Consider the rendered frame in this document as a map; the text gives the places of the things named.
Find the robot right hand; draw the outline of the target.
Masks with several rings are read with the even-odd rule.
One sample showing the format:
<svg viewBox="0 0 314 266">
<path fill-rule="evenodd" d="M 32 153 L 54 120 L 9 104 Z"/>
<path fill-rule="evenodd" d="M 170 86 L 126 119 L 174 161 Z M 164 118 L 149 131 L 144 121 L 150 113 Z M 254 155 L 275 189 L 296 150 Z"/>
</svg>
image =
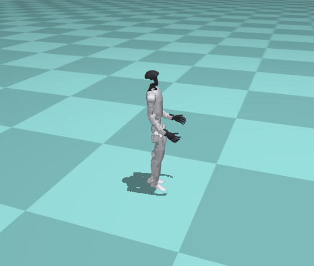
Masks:
<svg viewBox="0 0 314 266">
<path fill-rule="evenodd" d="M 174 135 L 174 134 L 179 134 L 179 133 L 171 133 L 171 132 L 168 132 L 166 129 L 163 129 L 163 130 L 166 132 L 164 136 L 167 136 L 167 138 L 171 140 L 172 142 L 176 143 L 178 140 L 180 140 L 180 139 L 177 139 L 180 137 Z"/>
</svg>

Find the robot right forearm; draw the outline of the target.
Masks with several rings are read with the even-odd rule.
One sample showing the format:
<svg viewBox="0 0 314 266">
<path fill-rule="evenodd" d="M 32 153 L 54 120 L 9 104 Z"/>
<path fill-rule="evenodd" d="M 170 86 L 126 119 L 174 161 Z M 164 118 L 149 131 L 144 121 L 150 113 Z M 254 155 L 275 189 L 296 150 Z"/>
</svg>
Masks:
<svg viewBox="0 0 314 266">
<path fill-rule="evenodd" d="M 162 135 L 165 135 L 166 132 L 163 130 L 163 127 L 159 124 L 158 120 L 155 120 L 155 117 L 153 115 L 149 116 L 150 123 L 155 127 L 157 132 L 161 133 Z"/>
</svg>

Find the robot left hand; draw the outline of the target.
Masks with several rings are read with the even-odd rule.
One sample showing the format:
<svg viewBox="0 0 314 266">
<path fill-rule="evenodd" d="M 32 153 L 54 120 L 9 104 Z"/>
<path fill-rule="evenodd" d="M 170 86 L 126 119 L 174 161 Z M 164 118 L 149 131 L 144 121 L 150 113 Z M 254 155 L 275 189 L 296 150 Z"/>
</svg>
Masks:
<svg viewBox="0 0 314 266">
<path fill-rule="evenodd" d="M 183 123 L 185 124 L 186 122 L 186 118 L 182 117 L 183 115 L 176 115 L 176 116 L 174 116 L 173 114 L 169 114 L 169 115 L 172 116 L 173 117 L 172 120 L 175 120 L 176 122 L 180 122 L 181 124 Z"/>
</svg>

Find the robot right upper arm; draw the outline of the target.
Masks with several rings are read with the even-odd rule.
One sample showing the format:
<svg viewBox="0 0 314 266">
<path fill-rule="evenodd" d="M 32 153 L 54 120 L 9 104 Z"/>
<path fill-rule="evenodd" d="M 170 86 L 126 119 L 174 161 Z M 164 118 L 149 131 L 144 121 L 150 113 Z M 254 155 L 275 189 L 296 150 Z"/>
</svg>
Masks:
<svg viewBox="0 0 314 266">
<path fill-rule="evenodd" d="M 155 110 L 155 102 L 156 102 L 156 94 L 150 93 L 147 96 L 147 103 L 148 103 L 148 119 L 149 116 L 153 115 L 156 119 L 156 114 L 153 113 L 153 111 Z"/>
</svg>

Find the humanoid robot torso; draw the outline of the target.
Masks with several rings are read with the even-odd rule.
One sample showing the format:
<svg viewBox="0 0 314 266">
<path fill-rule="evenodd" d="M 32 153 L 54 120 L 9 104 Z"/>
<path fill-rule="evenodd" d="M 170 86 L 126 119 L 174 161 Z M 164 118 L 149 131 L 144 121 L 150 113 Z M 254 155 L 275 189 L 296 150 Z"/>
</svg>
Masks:
<svg viewBox="0 0 314 266">
<path fill-rule="evenodd" d="M 161 90 L 158 87 L 156 88 L 157 90 L 154 90 L 155 88 L 152 88 L 152 91 L 147 91 L 146 99 L 150 93 L 156 94 L 155 110 L 153 111 L 153 113 L 156 114 L 155 120 L 158 120 L 159 124 L 163 127 L 163 122 L 161 122 L 161 118 L 163 116 L 163 96 L 162 96 Z M 151 131 L 152 131 L 152 134 L 154 133 L 154 131 L 157 131 L 153 125 L 151 127 Z"/>
</svg>

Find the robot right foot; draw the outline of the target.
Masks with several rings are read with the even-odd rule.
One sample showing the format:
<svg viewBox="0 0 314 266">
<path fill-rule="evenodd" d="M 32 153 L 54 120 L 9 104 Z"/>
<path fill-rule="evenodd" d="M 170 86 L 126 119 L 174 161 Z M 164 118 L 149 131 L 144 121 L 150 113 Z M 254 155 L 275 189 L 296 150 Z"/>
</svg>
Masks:
<svg viewBox="0 0 314 266">
<path fill-rule="evenodd" d="M 154 185 L 154 184 L 153 184 L 153 181 L 150 183 L 150 186 L 151 186 L 151 187 L 154 187 L 154 188 L 156 188 L 156 189 L 158 189 L 158 190 L 161 190 L 161 191 L 165 191 L 165 190 L 166 190 L 166 188 L 163 187 L 162 185 L 160 185 L 159 183 L 158 183 L 157 185 Z"/>
</svg>

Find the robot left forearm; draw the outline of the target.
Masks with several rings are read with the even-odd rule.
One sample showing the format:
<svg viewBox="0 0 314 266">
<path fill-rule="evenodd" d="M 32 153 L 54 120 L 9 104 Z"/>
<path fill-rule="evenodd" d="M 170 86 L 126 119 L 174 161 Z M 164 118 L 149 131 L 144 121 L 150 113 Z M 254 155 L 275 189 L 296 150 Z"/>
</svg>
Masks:
<svg viewBox="0 0 314 266">
<path fill-rule="evenodd" d="M 166 113 L 164 110 L 163 110 L 163 118 L 164 119 L 169 119 L 169 120 L 172 120 L 172 116 L 170 116 L 168 113 Z"/>
</svg>

